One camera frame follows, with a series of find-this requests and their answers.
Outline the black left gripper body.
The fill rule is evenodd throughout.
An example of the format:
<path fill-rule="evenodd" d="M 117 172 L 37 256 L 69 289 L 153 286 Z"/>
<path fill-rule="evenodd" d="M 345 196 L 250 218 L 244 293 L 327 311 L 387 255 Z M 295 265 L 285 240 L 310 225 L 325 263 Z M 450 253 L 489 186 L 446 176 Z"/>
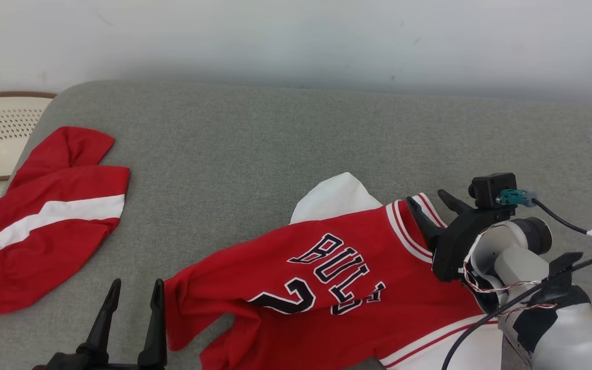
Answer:
<path fill-rule="evenodd" d="M 74 354 L 57 352 L 47 364 L 33 369 L 165 369 L 166 353 L 150 354 L 141 352 L 136 364 L 110 363 L 108 354 L 91 350 Z"/>

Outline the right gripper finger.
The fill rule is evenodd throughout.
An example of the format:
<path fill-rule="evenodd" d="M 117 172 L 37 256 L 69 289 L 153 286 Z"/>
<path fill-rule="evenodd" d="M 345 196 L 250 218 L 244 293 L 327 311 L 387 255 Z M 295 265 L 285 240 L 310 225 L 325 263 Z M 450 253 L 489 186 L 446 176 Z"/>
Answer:
<path fill-rule="evenodd" d="M 444 203 L 447 209 L 453 211 L 458 216 L 474 211 L 472 206 L 454 197 L 444 189 L 437 190 L 437 196 L 441 199 L 442 203 Z"/>
<path fill-rule="evenodd" d="M 446 223 L 442 221 L 428 197 L 407 197 L 406 201 L 426 249 L 435 252 L 438 239 L 446 229 Z"/>

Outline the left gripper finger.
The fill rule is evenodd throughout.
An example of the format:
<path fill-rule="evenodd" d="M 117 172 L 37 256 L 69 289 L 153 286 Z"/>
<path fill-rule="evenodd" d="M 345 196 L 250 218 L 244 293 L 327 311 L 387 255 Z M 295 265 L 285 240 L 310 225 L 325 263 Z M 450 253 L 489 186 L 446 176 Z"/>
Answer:
<path fill-rule="evenodd" d="M 151 318 L 139 367 L 165 367 L 168 363 L 164 281 L 157 279 L 150 300 Z"/>
<path fill-rule="evenodd" d="M 115 279 L 90 330 L 90 347 L 97 355 L 108 355 L 109 332 L 113 314 L 118 308 L 120 291 L 121 279 Z"/>

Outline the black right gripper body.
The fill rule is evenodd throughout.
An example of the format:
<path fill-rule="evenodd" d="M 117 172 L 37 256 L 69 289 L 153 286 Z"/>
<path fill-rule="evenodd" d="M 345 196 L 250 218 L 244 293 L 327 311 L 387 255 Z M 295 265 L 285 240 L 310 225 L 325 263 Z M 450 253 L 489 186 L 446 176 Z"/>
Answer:
<path fill-rule="evenodd" d="M 451 224 L 437 239 L 432 271 L 438 280 L 448 283 L 459 280 L 465 257 L 475 239 L 484 230 L 501 221 L 509 220 L 516 213 L 515 206 L 496 209 L 475 209 L 466 206 L 461 209 Z"/>

